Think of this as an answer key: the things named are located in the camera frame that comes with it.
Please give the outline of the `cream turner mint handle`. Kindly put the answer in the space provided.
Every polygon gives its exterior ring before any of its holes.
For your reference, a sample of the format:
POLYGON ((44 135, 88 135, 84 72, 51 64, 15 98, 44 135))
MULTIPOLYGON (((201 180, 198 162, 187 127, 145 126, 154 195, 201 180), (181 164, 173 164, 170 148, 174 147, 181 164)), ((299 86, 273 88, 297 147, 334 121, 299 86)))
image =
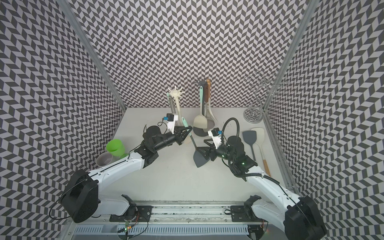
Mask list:
POLYGON ((203 86, 199 88, 199 98, 200 98, 200 112, 194 119, 194 127, 199 129, 206 129, 208 126, 208 120, 203 115, 203 103, 204 103, 204 89, 203 86))

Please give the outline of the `cream spatula wooden handle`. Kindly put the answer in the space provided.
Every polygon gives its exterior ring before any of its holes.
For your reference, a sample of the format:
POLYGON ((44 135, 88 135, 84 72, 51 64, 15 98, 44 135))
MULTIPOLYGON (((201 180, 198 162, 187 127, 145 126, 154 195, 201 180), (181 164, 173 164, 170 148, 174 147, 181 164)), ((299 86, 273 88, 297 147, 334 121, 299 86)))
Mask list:
POLYGON ((265 154, 264 154, 264 149, 263 149, 263 143, 264 143, 265 136, 266 136, 265 130, 263 128, 253 128, 252 131, 255 131, 257 134, 256 144, 258 145, 258 147, 260 149, 260 153, 262 155, 265 172, 269 176, 271 176, 270 169, 269 169, 269 166, 268 166, 265 154))

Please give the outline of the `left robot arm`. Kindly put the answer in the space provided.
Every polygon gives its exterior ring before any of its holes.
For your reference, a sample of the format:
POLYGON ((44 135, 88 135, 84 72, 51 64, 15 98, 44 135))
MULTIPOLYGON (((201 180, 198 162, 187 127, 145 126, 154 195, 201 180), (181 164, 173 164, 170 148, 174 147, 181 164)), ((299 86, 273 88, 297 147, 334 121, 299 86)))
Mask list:
POLYGON ((75 223, 97 215, 122 216, 131 206, 128 197, 113 198, 102 192, 128 174, 148 167, 158 158, 159 150, 173 143, 181 145, 192 130, 191 126, 176 126, 173 132, 162 134, 158 126, 149 127, 139 147, 129 156, 90 172, 76 171, 65 187, 60 204, 75 223))

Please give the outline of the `grey turner mint handle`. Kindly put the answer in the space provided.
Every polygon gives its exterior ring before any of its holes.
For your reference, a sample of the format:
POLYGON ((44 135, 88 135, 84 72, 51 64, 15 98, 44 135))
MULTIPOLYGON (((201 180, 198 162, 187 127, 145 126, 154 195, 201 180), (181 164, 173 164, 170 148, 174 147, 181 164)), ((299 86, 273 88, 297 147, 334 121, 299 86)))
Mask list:
POLYGON ((196 167, 197 168, 200 168, 202 167, 203 165, 205 165, 206 163, 208 163, 208 161, 210 160, 209 157, 206 158, 206 155, 205 155, 205 152, 203 151, 202 147, 197 147, 196 145, 196 142, 192 136, 192 133, 189 133, 189 136, 192 140, 192 143, 195 147, 195 152, 194 152, 194 155, 193 155, 193 160, 196 164, 196 167))

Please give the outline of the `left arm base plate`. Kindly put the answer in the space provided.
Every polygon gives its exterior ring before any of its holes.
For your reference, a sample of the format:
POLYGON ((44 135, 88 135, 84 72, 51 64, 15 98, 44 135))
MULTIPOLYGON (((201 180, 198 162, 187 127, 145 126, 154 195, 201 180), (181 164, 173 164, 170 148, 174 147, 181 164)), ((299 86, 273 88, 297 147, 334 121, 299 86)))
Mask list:
POLYGON ((153 206, 130 206, 128 210, 122 215, 111 215, 110 222, 148 222, 151 219, 153 206))

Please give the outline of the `grey spatula mint handle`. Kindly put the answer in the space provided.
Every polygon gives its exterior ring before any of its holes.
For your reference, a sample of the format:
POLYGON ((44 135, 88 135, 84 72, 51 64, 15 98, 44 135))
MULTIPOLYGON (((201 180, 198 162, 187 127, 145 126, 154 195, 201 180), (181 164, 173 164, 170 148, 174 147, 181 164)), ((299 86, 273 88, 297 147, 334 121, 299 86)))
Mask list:
POLYGON ((243 134, 243 139, 245 143, 248 144, 251 148, 253 160, 256 161, 256 156, 255 156, 254 147, 253 147, 253 145, 256 143, 256 140, 257 140, 256 131, 252 131, 252 130, 243 131, 242 134, 243 134))

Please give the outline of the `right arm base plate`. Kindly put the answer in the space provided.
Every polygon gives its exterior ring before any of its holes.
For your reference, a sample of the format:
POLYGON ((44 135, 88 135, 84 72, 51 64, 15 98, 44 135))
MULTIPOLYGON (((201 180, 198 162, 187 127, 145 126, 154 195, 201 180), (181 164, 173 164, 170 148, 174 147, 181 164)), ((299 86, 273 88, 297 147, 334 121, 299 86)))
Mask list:
POLYGON ((232 222, 235 223, 263 223, 263 220, 257 218, 250 207, 230 206, 232 222))

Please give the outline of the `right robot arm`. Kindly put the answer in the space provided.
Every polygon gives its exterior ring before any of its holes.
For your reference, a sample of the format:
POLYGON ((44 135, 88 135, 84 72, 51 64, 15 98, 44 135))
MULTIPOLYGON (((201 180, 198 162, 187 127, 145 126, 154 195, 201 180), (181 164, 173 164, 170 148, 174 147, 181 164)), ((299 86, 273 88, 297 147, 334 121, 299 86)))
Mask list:
POLYGON ((216 147, 214 140, 206 139, 203 152, 211 161, 221 158, 228 162, 231 173, 259 189, 266 200, 254 196, 247 206, 247 214, 282 230, 289 240, 321 240, 327 228, 316 202, 301 197, 270 177, 244 150, 241 139, 231 136, 226 145, 216 147))

